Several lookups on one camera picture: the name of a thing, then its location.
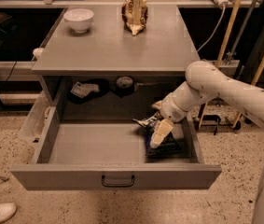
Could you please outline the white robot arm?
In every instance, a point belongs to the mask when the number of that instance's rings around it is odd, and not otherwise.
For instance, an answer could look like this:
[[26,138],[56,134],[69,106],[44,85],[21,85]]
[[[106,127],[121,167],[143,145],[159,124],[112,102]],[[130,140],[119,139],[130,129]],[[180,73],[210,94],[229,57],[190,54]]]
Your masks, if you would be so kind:
[[[162,121],[152,134],[150,145],[158,147],[195,105],[216,97],[232,105],[264,130],[264,90],[225,76],[206,61],[189,65],[186,81],[158,103]],[[264,224],[264,168],[258,184],[252,224]]]

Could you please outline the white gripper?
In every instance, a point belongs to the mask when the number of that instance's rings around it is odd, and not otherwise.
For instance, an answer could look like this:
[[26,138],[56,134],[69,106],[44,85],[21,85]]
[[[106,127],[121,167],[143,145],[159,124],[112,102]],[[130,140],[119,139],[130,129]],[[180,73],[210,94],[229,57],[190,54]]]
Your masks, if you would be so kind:
[[185,118],[188,112],[177,106],[172,93],[169,93],[162,101],[157,101],[151,107],[160,110],[160,114],[164,117],[163,120],[157,122],[151,136],[150,145],[157,148],[172,131],[174,123]]

